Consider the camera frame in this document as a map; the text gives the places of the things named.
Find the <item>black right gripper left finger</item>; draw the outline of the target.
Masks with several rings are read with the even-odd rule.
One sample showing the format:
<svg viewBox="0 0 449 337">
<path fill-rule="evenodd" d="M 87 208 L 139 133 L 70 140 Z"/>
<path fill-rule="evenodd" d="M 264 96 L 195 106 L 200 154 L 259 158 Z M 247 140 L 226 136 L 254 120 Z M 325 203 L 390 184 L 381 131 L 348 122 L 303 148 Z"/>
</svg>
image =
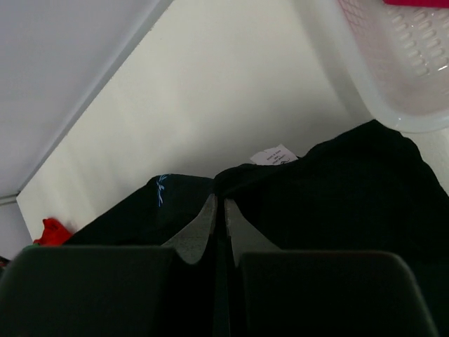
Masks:
<svg viewBox="0 0 449 337">
<path fill-rule="evenodd" d="M 1 276 L 2 336 L 210 336 L 215 197 L 161 246 L 27 249 Z"/>
</svg>

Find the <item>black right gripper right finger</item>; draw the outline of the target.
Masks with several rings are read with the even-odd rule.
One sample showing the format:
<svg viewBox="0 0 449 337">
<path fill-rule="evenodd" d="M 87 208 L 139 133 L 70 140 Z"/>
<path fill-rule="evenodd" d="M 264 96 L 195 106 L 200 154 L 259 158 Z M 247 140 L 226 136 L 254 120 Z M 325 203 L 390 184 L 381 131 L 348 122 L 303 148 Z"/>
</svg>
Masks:
<svg viewBox="0 0 449 337">
<path fill-rule="evenodd" d="M 406 262 L 383 251 L 287 251 L 235 201 L 224 216 L 232 259 L 232 336 L 437 336 Z"/>
</svg>

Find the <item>black t shirt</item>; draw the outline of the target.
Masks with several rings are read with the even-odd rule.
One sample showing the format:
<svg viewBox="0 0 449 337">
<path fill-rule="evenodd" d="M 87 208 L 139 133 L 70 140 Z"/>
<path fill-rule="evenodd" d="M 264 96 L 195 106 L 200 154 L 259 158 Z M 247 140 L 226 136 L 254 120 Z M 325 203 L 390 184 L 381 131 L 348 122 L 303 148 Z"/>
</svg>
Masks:
<svg viewBox="0 0 449 337">
<path fill-rule="evenodd" d="M 416 275 L 438 332 L 448 335 L 448 195 L 416 144 L 377 121 L 287 164 L 244 164 L 215 178 L 153 177 L 69 244 L 163 244 L 211 195 L 234 200 L 243 217 L 282 249 L 399 255 Z"/>
</svg>

